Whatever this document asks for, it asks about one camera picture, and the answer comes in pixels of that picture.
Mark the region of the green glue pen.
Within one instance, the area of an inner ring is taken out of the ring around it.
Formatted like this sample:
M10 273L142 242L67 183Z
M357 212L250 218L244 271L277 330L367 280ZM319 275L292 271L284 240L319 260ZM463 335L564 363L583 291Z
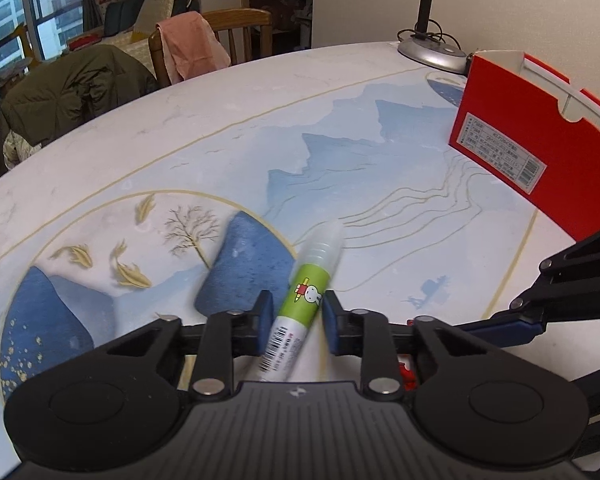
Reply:
M286 382L306 341L344 244L340 221L318 226L303 242L289 288L272 324L262 356L247 375L255 382Z

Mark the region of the red cardboard box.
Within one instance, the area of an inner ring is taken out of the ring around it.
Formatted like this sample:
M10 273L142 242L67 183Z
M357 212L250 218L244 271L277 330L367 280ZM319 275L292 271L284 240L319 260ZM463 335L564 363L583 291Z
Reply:
M449 144L574 240L600 230L600 99L538 58L477 52Z

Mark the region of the white desk lamp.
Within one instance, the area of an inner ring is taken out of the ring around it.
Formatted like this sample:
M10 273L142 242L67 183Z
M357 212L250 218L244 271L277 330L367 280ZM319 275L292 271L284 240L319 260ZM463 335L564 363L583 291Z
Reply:
M468 55L460 42L430 16L434 0L419 0L417 21L396 33L398 52L419 64L455 75L468 73Z

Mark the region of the pink cloth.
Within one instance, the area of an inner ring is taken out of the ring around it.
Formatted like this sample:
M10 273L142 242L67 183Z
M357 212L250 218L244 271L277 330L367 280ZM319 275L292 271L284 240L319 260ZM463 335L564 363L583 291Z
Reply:
M159 22L157 29L171 84L230 67L230 55L200 13L174 15Z

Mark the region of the wooden chair with pink cloth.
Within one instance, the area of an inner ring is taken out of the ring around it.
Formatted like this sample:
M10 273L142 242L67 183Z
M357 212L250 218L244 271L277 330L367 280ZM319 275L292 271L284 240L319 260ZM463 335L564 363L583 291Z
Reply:
M234 31L242 31L244 60L267 58L273 49L273 18L265 10L190 11L167 18L148 37L161 88L238 63Z

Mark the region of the olive green jacket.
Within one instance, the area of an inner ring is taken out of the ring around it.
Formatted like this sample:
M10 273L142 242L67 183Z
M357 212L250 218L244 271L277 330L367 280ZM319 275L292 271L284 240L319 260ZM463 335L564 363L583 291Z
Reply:
M32 70L2 99L1 110L10 130L31 145L46 145L158 89L136 58L96 44Z

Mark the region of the sofa with blanket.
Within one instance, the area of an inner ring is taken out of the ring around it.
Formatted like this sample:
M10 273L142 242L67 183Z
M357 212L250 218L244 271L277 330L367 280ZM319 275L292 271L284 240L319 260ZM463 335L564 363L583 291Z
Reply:
M104 24L68 41L70 52L93 44L120 49L146 40L159 22L174 15L199 11L199 0L121 0L107 6Z

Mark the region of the red crab toy keychain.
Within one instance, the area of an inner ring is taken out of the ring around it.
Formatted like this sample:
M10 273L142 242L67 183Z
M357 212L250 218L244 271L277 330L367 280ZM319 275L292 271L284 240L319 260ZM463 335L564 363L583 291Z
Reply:
M406 391L414 391L418 387L417 376L411 357L408 354L399 356L399 370L403 387Z

